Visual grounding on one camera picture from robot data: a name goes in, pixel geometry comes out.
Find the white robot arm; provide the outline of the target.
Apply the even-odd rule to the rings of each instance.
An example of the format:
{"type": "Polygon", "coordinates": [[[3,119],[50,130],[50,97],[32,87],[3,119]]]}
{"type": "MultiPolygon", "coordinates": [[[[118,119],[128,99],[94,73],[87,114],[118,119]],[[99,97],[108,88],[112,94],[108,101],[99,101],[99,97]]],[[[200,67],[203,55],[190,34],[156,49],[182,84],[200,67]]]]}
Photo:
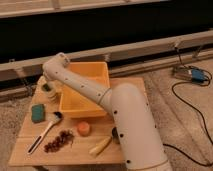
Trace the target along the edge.
{"type": "Polygon", "coordinates": [[[64,83],[113,116],[128,171],[173,171],[145,95],[131,83],[108,88],[69,71],[69,64],[64,53],[56,54],[43,64],[44,77],[64,83]]]}

